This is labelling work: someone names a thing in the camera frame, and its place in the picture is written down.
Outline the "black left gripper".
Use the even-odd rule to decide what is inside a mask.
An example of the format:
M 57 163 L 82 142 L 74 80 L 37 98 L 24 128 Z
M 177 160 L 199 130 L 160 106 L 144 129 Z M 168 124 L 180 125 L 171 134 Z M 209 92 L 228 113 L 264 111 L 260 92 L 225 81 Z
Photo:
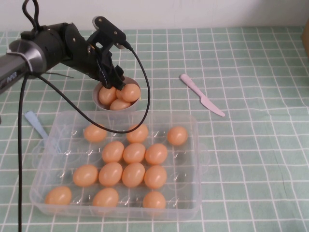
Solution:
M 113 67 L 113 41 L 105 32 L 98 29 L 86 40 L 71 23 L 65 28 L 64 41 L 67 58 L 63 64 L 101 82 L 105 88 L 125 86 L 123 69 L 119 65 Z

